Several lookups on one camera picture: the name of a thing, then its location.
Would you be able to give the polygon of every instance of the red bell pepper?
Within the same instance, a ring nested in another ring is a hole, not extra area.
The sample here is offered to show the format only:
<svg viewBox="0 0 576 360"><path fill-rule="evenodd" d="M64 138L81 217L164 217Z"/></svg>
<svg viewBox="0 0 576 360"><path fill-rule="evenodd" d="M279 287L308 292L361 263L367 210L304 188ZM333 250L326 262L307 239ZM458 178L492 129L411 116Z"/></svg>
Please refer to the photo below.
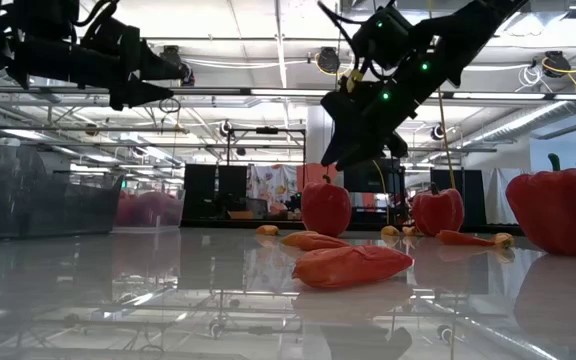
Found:
<svg viewBox="0 0 576 360"><path fill-rule="evenodd" d="M455 189L439 191L431 185L431 194L418 194L412 202L412 215L417 229L428 236L441 230L457 231L464 223L464 203Z"/></svg>
<svg viewBox="0 0 576 360"><path fill-rule="evenodd" d="M551 254L576 256L576 169L560 171L557 155L548 158L553 172L514 178L506 197L532 243Z"/></svg>
<svg viewBox="0 0 576 360"><path fill-rule="evenodd" d="M383 246L347 246L306 253L293 278L315 288L343 288L386 280L413 264L410 256Z"/></svg>

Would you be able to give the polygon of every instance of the ceiling pipe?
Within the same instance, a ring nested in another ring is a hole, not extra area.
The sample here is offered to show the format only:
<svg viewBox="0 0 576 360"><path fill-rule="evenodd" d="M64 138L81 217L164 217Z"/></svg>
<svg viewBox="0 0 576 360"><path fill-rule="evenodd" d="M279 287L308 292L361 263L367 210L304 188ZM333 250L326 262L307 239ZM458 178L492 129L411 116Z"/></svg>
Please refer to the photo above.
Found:
<svg viewBox="0 0 576 360"><path fill-rule="evenodd" d="M466 147L488 141L512 139L575 114L576 102L554 101L533 109L517 110L450 144L454 147ZM434 160L439 156L445 156L445 150L430 154L424 160Z"/></svg>
<svg viewBox="0 0 576 360"><path fill-rule="evenodd" d="M566 134L570 134L576 131L576 124L570 127L567 127L565 129L561 129L561 130L557 130L557 131L553 131L549 134L543 135L543 136L539 136L537 137L537 139L539 140L550 140L550 139L554 139L554 138L558 138L560 136L566 135Z"/></svg>

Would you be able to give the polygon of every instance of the wall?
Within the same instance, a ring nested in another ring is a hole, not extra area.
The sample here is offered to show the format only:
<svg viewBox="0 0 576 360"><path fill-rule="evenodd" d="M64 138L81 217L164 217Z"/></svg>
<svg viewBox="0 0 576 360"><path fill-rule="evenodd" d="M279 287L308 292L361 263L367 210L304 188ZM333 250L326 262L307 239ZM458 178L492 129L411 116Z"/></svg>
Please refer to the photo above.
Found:
<svg viewBox="0 0 576 360"><path fill-rule="evenodd" d="M576 132L551 140L530 140L532 171L550 171L548 154L559 155L562 169L576 168Z"/></svg>
<svg viewBox="0 0 576 360"><path fill-rule="evenodd" d="M464 159L464 167L473 170L521 169L531 170L529 136L522 136L509 145L497 145L496 153L471 153Z"/></svg>

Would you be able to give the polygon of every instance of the red object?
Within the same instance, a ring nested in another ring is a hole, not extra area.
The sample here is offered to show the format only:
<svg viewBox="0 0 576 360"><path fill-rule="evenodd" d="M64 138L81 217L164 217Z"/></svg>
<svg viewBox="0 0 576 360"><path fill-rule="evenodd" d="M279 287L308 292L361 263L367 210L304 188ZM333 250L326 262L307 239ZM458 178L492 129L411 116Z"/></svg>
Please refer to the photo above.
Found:
<svg viewBox="0 0 576 360"><path fill-rule="evenodd" d="M459 230L464 223L461 194L455 189L440 192L434 183L431 191L418 194L412 202L417 229L428 236L435 236L441 230Z"/></svg>
<svg viewBox="0 0 576 360"><path fill-rule="evenodd" d="M506 189L506 197L528 239L557 255L576 256L576 169L559 171L550 154L553 172L520 175Z"/></svg>
<svg viewBox="0 0 576 360"><path fill-rule="evenodd" d="M327 183L323 178L324 175L328 175L331 179L334 179L335 176L337 176L337 170L334 166L326 167L321 166L319 163L310 163L306 164L306 166L297 166L297 191L303 192L304 187L309 183Z"/></svg>
<svg viewBox="0 0 576 360"><path fill-rule="evenodd" d="M521 284L514 315L531 336L576 351L576 258L535 260Z"/></svg>
<svg viewBox="0 0 576 360"><path fill-rule="evenodd" d="M348 246L306 253L292 277L315 288L343 288L386 280L412 264L411 257L387 247Z"/></svg>
<svg viewBox="0 0 576 360"><path fill-rule="evenodd" d="M134 220L138 226L156 226L157 217L161 226L179 226L181 201L171 199L167 194L147 192L134 201Z"/></svg>
<svg viewBox="0 0 576 360"><path fill-rule="evenodd" d="M303 251L319 249L335 249L350 246L347 242L321 234L295 233L281 239L281 243L287 246L298 247Z"/></svg>
<svg viewBox="0 0 576 360"><path fill-rule="evenodd" d="M306 185L301 198L302 220L306 229L337 237L350 223L352 208L346 189L326 184Z"/></svg>
<svg viewBox="0 0 576 360"><path fill-rule="evenodd" d="M475 245L475 246L495 246L492 241L484 240L475 236L462 234L456 231L442 230L437 234L437 239L444 245Z"/></svg>

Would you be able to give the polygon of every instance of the toy vegetable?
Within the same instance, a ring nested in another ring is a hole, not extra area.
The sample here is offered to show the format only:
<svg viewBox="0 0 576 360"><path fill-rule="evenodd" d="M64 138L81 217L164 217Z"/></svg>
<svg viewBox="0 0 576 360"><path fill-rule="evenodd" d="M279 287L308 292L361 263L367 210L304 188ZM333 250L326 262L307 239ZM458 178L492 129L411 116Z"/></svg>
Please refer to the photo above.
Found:
<svg viewBox="0 0 576 360"><path fill-rule="evenodd" d="M514 245L515 242L512 235L506 233L497 234L489 241L450 230L440 231L437 234L437 239L444 245L499 246L506 249Z"/></svg>
<svg viewBox="0 0 576 360"><path fill-rule="evenodd" d="M292 277L315 288L343 288L388 279L412 264L411 257L387 247L348 246L306 253Z"/></svg>
<svg viewBox="0 0 576 360"><path fill-rule="evenodd" d="M576 256L576 169L560 171L557 155L548 158L553 172L514 178L506 197L532 243L551 254Z"/></svg>
<svg viewBox="0 0 576 360"><path fill-rule="evenodd" d="M258 235L277 236L279 235L279 228L274 225L262 225L255 232Z"/></svg>
<svg viewBox="0 0 576 360"><path fill-rule="evenodd" d="M306 229L337 237L350 223L352 208L346 189L330 184L309 183L301 198L302 220Z"/></svg>
<svg viewBox="0 0 576 360"><path fill-rule="evenodd" d="M281 239L281 243L287 246L298 247L303 251L318 249L334 249L339 247L350 246L347 242L335 239L330 236L317 234L312 231L298 232L290 234Z"/></svg>
<svg viewBox="0 0 576 360"><path fill-rule="evenodd" d="M412 202L417 229L428 236L441 230L457 231L464 223L464 203L455 189L439 191L432 183L431 194L418 194Z"/></svg>

